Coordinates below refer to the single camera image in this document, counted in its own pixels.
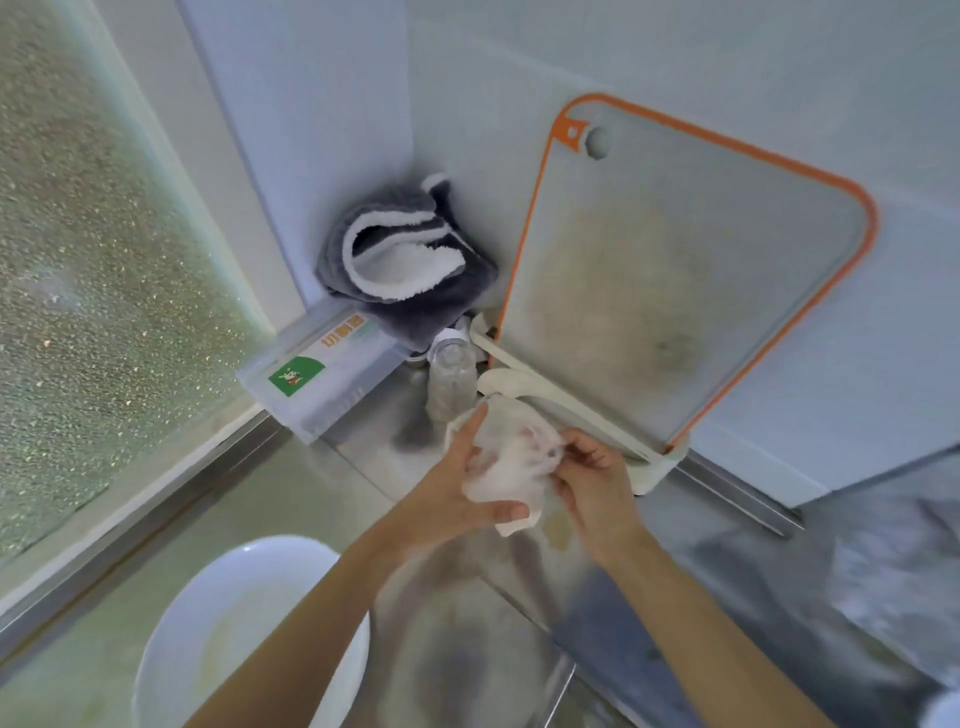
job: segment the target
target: cutting board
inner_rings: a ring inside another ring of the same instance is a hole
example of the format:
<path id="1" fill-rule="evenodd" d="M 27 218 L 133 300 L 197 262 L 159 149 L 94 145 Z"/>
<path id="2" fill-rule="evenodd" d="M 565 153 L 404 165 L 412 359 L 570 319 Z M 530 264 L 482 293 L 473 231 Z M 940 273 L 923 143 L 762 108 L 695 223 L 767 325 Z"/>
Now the cutting board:
<path id="1" fill-rule="evenodd" d="M 550 129 L 497 343 L 666 452 L 876 226 L 855 182 L 582 96 Z"/>

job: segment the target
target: wall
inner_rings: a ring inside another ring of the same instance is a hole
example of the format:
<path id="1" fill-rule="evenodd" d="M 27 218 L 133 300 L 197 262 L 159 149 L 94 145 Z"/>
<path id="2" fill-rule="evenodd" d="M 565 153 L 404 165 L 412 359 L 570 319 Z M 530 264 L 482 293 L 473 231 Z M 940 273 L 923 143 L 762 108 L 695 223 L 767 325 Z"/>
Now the wall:
<path id="1" fill-rule="evenodd" d="M 960 440 L 960 6 L 409 0 L 415 162 L 511 265 L 545 134 L 607 90 L 852 177 L 871 256 L 694 432 L 793 505 Z M 489 303 L 502 297 L 505 283 Z"/>
<path id="2" fill-rule="evenodd" d="M 413 155 L 402 0 L 180 0 L 304 302 L 345 206 Z"/>

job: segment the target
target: hand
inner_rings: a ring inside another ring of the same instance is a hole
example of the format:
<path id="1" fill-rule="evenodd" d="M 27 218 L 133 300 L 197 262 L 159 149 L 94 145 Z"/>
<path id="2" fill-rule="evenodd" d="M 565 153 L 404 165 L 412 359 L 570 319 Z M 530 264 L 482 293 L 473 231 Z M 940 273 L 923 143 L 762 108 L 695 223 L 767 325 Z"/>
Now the hand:
<path id="1" fill-rule="evenodd" d="M 634 507 L 627 463 L 619 450 L 583 430 L 571 428 L 560 434 L 566 455 L 554 471 L 554 490 L 587 552 L 608 570 L 629 541 L 646 534 Z"/>
<path id="2" fill-rule="evenodd" d="M 464 495 L 464 482 L 475 474 L 471 465 L 480 453 L 473 446 L 473 438 L 486 416 L 484 402 L 460 428 L 444 459 L 377 525 L 388 532 L 393 548 L 399 548 L 404 558 L 474 528 L 518 521 L 530 515 L 526 503 L 474 503 Z"/>

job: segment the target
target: cloth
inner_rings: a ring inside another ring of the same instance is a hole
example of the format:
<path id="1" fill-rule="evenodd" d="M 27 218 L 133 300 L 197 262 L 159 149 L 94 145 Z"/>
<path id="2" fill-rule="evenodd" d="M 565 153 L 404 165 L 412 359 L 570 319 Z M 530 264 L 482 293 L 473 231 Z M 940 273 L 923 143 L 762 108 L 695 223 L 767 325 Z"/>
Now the cloth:
<path id="1" fill-rule="evenodd" d="M 543 512 L 543 498 L 549 475 L 564 458 L 564 440 L 540 413 L 520 400 L 500 394 L 486 398 L 487 417 L 473 438 L 480 453 L 470 463 L 475 473 L 464 484 L 464 495 L 475 503 L 491 500 L 519 500 L 530 515 L 500 523 L 501 536 L 537 525 Z M 446 427 L 446 448 L 473 410 L 465 412 Z"/>
<path id="2" fill-rule="evenodd" d="M 446 175 L 436 174 L 355 207 L 330 231 L 315 269 L 329 293 L 354 299 L 418 352 L 497 276 L 457 225 L 450 190 Z"/>

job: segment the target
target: cutting board hole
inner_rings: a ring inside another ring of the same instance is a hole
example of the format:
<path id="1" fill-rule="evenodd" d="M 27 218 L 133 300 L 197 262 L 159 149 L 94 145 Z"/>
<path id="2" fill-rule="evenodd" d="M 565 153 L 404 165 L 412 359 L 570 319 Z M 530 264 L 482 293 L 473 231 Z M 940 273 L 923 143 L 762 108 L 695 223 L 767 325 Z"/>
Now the cutting board hole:
<path id="1" fill-rule="evenodd" d="M 584 149 L 591 159 L 603 159 L 610 153 L 610 132 L 603 127 L 593 127 L 587 132 Z"/>

